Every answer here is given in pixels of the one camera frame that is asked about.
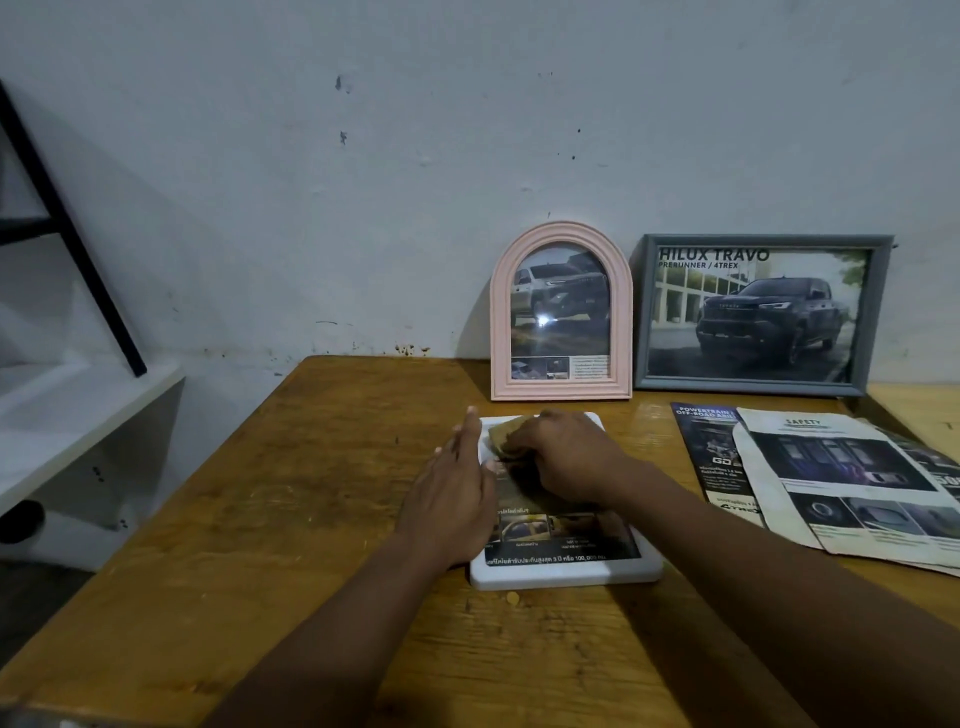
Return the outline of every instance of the arched picture frame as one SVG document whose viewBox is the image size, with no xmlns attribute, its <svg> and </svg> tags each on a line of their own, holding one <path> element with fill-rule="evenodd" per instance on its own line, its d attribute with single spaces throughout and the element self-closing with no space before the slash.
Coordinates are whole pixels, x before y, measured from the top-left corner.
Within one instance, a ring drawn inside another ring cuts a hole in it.
<svg viewBox="0 0 960 728">
<path fill-rule="evenodd" d="M 490 285 L 492 400 L 628 400 L 633 282 L 611 240 L 539 225 L 500 257 Z"/>
</svg>

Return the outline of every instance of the wooden table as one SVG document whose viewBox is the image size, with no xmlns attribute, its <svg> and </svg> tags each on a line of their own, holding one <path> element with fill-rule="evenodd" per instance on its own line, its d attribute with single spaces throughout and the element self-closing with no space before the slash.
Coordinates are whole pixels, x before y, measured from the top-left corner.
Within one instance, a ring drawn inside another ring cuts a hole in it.
<svg viewBox="0 0 960 728">
<path fill-rule="evenodd" d="M 468 404 L 481 415 L 539 409 L 490 404 L 487 392 L 481 362 L 306 359 L 7 665 L 0 703 L 196 724 L 390 532 L 411 478 Z M 842 407 L 666 393 L 569 406 L 597 412 L 627 451 L 699 492 L 672 400 Z M 844 563 L 960 625 L 960 580 Z M 809 721 L 671 569 L 657 585 L 523 592 L 516 607 L 454 570 L 397 654 L 374 724 Z"/>
<path fill-rule="evenodd" d="M 960 460 L 960 385 L 878 382 L 867 394 L 915 437 Z"/>
</svg>

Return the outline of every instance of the gray picture frame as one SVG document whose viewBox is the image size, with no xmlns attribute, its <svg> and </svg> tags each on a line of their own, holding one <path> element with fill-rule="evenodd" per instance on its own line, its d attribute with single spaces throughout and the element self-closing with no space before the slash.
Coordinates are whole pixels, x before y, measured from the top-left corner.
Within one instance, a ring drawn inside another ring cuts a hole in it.
<svg viewBox="0 0 960 728">
<path fill-rule="evenodd" d="M 639 265 L 634 269 L 636 291 L 636 356 L 634 388 L 686 392 L 743 392 L 753 394 L 806 395 L 810 397 L 862 397 L 867 391 L 870 360 L 874 350 L 880 301 L 886 281 L 893 235 L 644 235 Z M 870 252 L 851 345 L 850 381 L 797 381 L 723 377 L 651 376 L 647 374 L 651 320 L 654 313 L 657 265 L 660 248 L 768 249 L 768 250 L 865 250 Z"/>
</svg>

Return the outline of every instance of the wall stain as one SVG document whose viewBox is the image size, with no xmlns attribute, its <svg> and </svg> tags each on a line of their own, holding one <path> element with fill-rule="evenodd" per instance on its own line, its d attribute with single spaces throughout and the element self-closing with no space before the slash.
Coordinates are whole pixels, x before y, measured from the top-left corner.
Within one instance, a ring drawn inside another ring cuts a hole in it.
<svg viewBox="0 0 960 728">
<path fill-rule="evenodd" d="M 347 95 L 353 91 L 353 82 L 350 80 L 350 76 L 345 76 L 340 74 L 337 76 L 337 82 L 333 85 L 338 91 L 343 91 Z"/>
</svg>

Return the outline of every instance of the tree in photo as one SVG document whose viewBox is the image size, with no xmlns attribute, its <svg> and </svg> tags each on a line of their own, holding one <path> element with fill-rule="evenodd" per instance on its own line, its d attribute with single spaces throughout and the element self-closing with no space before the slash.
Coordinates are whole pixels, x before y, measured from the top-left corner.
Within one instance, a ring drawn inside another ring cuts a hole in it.
<svg viewBox="0 0 960 728">
<path fill-rule="evenodd" d="M 863 279 L 867 272 L 867 252 L 844 251 L 843 253 L 834 253 L 833 256 L 843 263 L 850 264 L 840 271 L 841 280 L 847 285 L 862 288 Z"/>
</svg>

